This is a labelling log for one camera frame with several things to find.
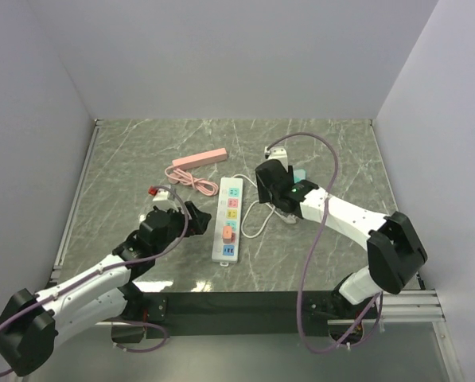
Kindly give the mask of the white multicolour power strip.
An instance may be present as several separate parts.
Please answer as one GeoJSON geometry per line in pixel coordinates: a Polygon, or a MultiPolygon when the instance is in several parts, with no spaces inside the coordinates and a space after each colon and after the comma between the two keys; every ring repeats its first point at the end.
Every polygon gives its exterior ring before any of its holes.
{"type": "Polygon", "coordinates": [[[223,266],[238,262],[242,199],[243,180],[237,177],[222,177],[216,210],[212,261],[223,266]],[[232,244],[223,244],[222,242],[222,229],[227,224],[231,225],[236,233],[236,240],[232,244]]]}

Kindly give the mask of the pink charger plug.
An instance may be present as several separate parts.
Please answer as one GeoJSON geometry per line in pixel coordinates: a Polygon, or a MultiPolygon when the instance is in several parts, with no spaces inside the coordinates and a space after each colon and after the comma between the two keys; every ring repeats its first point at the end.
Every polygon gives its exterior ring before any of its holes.
{"type": "Polygon", "coordinates": [[[236,233],[231,225],[225,225],[222,229],[222,242],[223,244],[232,244],[236,240],[236,233]]]}

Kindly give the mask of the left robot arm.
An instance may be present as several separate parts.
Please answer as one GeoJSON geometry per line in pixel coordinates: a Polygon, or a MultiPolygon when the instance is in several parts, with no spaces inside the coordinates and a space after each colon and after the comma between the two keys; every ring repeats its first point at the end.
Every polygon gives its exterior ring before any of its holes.
{"type": "Polygon", "coordinates": [[[191,201],[177,209],[153,208],[96,265],[45,290],[14,293],[0,314],[0,355],[11,372],[36,371],[57,346],[98,322],[136,318],[142,301],[133,281],[182,239],[204,234],[211,219],[191,201]]]}

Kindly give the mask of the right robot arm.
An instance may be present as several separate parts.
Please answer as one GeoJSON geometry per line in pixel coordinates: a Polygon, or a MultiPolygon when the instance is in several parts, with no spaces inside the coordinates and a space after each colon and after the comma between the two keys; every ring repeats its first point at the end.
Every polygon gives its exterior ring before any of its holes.
{"type": "Polygon", "coordinates": [[[311,181],[294,180],[293,170],[278,159],[255,169],[261,203],[270,203],[300,219],[326,227],[359,244],[368,265],[335,288],[332,308],[348,318],[360,303],[380,293],[399,292],[427,261],[427,253],[410,219],[401,212],[387,216],[341,200],[311,181]]]}

